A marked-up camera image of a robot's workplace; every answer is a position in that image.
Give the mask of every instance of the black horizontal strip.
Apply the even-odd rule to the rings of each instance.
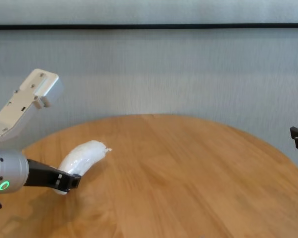
[[[0,25],[0,30],[163,30],[233,28],[298,28],[298,23]]]

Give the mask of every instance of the green led ring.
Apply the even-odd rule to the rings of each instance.
[[[7,189],[9,185],[10,185],[9,181],[4,181],[3,183],[0,184],[0,190]]]

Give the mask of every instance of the round wooden table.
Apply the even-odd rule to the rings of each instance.
[[[298,238],[298,168],[227,125],[126,116],[77,125],[24,150],[57,167],[77,145],[113,151],[68,195],[0,196],[0,238]]]

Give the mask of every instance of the white wall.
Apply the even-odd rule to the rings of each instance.
[[[298,23],[298,0],[0,0],[0,24]]]
[[[66,93],[9,146],[87,120],[176,113],[249,131],[298,165],[298,29],[0,31],[0,109],[37,67]]]

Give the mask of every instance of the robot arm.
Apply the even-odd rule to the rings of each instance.
[[[56,74],[41,69],[32,71],[0,111],[0,144],[18,136],[37,110],[51,106],[62,92],[63,85]],[[80,178],[26,159],[20,152],[0,149],[0,193],[14,192],[22,186],[68,192],[78,187]]]

